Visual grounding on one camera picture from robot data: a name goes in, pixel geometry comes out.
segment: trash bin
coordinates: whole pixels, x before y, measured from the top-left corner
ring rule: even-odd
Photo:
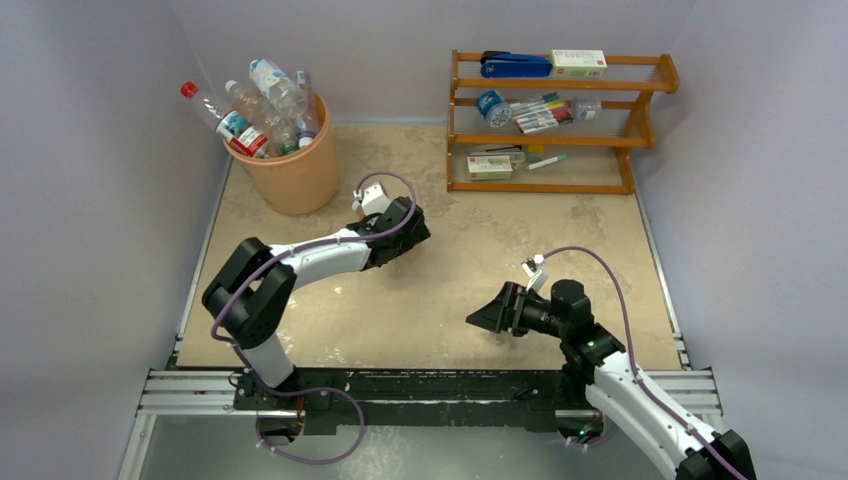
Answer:
[[[287,215],[313,212],[333,198],[339,187],[339,165],[333,146],[330,112],[315,95],[315,110],[321,131],[306,147],[268,160],[246,157],[224,146],[241,162],[259,194],[271,209]]]

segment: white box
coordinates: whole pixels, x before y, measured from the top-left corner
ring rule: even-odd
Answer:
[[[468,178],[498,180],[512,176],[508,155],[468,156]]]
[[[601,50],[551,50],[551,77],[601,78],[607,59]]]

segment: small box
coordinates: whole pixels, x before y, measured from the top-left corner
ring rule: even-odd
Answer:
[[[512,176],[508,155],[468,156],[468,177],[471,180],[499,180]]]
[[[607,71],[600,50],[551,50],[551,63],[554,78],[601,78]]]

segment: beige work surface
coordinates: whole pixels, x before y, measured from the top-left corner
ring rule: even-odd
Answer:
[[[203,290],[239,242],[255,236],[267,244],[287,244],[335,232],[357,220],[350,210],[356,182],[371,171],[392,170],[415,185],[432,237],[382,268],[336,275],[297,290],[277,331],[294,363],[559,368],[563,357],[558,340],[534,332],[523,338],[495,335],[466,324],[465,317],[491,301],[504,281],[526,284],[522,260],[555,247],[582,245],[607,260],[622,284],[642,366],[680,369],[634,196],[447,193],[444,127],[342,126],[334,128],[334,135],[342,184],[333,200],[312,214],[273,212],[242,168],[233,165],[179,365],[239,365],[230,348],[209,336],[212,318],[200,304]],[[551,176],[578,172],[586,181],[617,180],[611,155],[593,157],[590,152],[584,157],[545,168]],[[392,196],[405,194],[402,184],[384,180]],[[547,265],[551,279],[544,295],[558,278],[583,282],[595,318],[624,339],[615,290],[594,259],[569,252]]]

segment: stapler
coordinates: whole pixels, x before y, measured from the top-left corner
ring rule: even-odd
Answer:
[[[539,55],[486,50],[480,58],[480,75],[485,78],[547,77],[551,61]]]

